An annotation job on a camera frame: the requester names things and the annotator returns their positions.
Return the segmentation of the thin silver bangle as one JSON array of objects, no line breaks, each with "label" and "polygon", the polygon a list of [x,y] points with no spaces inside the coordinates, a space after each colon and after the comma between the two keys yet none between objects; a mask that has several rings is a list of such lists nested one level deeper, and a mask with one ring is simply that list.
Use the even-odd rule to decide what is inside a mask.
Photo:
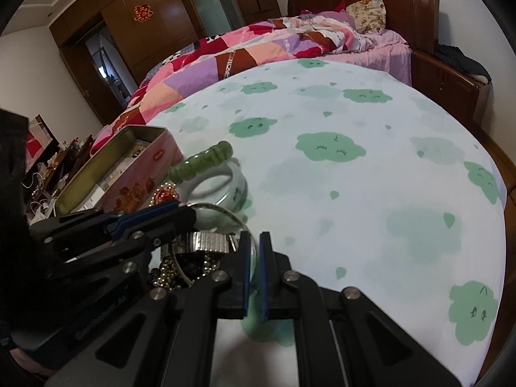
[{"label": "thin silver bangle", "polygon": [[[239,212],[231,212],[213,203],[192,203],[188,207],[195,211],[195,232],[210,232],[232,234],[236,244],[241,241],[241,233],[250,235],[250,277],[253,278],[258,259],[257,242],[247,227],[247,220]],[[192,287],[195,282],[220,267],[223,256],[220,253],[184,253],[173,254],[172,263],[177,273],[187,287]]]}]

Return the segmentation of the printed leaflet in tin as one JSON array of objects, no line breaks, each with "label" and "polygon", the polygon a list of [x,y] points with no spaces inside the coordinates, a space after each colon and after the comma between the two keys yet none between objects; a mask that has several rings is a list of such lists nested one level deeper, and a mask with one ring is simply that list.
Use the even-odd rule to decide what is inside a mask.
[{"label": "printed leaflet in tin", "polygon": [[80,200],[73,212],[81,212],[96,207],[108,190],[123,175],[123,173],[148,148],[149,142],[136,139],[124,151],[114,154],[104,154],[80,172],[79,187],[84,197]]}]

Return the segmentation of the pink metal tin box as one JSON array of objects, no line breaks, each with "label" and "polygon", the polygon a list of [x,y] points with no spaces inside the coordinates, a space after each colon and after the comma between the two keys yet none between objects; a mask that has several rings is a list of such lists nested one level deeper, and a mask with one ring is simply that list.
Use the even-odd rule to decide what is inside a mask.
[{"label": "pink metal tin box", "polygon": [[184,156],[165,128],[129,126],[94,154],[59,195],[56,215],[102,208],[135,212]]}]

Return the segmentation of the cluttered side desk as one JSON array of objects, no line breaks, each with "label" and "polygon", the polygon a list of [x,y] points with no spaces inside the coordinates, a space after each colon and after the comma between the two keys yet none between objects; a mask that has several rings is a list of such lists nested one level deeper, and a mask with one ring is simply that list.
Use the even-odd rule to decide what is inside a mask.
[{"label": "cluttered side desk", "polygon": [[94,138],[59,141],[40,115],[29,121],[23,202],[29,224],[55,217],[57,199],[90,158]]}]

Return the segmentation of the white jade bangle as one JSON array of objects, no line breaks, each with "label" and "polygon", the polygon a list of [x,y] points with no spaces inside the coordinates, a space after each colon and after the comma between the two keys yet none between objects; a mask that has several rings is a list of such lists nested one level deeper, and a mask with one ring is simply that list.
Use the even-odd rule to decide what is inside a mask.
[{"label": "white jade bangle", "polygon": [[183,203],[213,203],[235,212],[247,197],[247,180],[239,165],[226,161],[177,186]]}]

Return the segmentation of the green cloud tablecloth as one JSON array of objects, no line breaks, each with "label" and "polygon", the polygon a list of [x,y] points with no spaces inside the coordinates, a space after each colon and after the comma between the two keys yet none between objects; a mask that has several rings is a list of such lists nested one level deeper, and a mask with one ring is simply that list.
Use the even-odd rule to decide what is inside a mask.
[{"label": "green cloud tablecloth", "polygon": [[259,66],[159,113],[185,155],[233,146],[253,233],[317,284],[355,286],[475,383],[505,276],[506,187],[480,142],[384,72]]}]

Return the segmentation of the brown wooden wardrobe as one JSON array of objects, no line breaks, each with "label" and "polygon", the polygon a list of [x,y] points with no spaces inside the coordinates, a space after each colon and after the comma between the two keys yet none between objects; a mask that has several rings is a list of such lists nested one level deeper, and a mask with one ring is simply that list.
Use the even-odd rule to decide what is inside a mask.
[{"label": "brown wooden wardrobe", "polygon": [[[136,5],[150,5],[152,18],[136,22]],[[162,59],[279,14],[277,0],[76,0],[50,31],[86,103],[108,125]]]}]

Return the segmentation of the red paper decoration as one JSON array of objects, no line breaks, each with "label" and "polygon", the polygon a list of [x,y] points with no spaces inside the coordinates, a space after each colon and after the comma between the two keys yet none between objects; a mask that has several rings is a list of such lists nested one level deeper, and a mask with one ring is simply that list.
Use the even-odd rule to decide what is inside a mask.
[{"label": "red paper decoration", "polygon": [[152,18],[154,12],[151,10],[150,5],[136,5],[134,7],[134,20],[138,23],[144,23]]}]

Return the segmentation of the patchwork pink quilt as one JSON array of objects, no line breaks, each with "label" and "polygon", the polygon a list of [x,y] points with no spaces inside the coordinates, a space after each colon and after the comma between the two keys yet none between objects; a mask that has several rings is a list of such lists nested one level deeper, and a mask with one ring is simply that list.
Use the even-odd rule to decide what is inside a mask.
[{"label": "patchwork pink quilt", "polygon": [[122,128],[146,125],[185,98],[221,80],[257,66],[326,54],[362,53],[374,48],[377,37],[355,28],[349,14],[305,12],[243,26],[160,65],[132,95],[127,109],[96,136],[96,154]]}]

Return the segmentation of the pink bed sheet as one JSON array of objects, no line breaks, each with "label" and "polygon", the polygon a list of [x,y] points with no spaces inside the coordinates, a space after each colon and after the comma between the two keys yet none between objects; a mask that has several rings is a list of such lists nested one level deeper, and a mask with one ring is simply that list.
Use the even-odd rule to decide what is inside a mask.
[{"label": "pink bed sheet", "polygon": [[412,50],[399,33],[385,30],[382,34],[367,33],[373,46],[362,53],[326,54],[324,60],[359,65],[390,74],[396,80],[412,86]]}]

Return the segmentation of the floral pillow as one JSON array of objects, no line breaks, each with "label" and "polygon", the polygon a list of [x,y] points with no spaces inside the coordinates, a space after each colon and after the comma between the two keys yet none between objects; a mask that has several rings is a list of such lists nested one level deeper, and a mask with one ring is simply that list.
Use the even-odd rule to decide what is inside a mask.
[{"label": "floral pillow", "polygon": [[386,29],[387,10],[383,0],[360,0],[345,10],[353,18],[359,33],[382,34]]}]

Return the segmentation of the dark clothes on nightstand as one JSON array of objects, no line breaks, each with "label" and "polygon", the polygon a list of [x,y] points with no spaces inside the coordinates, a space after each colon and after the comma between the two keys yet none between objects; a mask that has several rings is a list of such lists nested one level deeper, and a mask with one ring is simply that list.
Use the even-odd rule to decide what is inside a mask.
[{"label": "dark clothes on nightstand", "polygon": [[464,55],[456,46],[436,45],[434,55],[440,61],[460,71],[460,73],[466,74],[483,84],[492,82],[488,71],[475,59]]}]

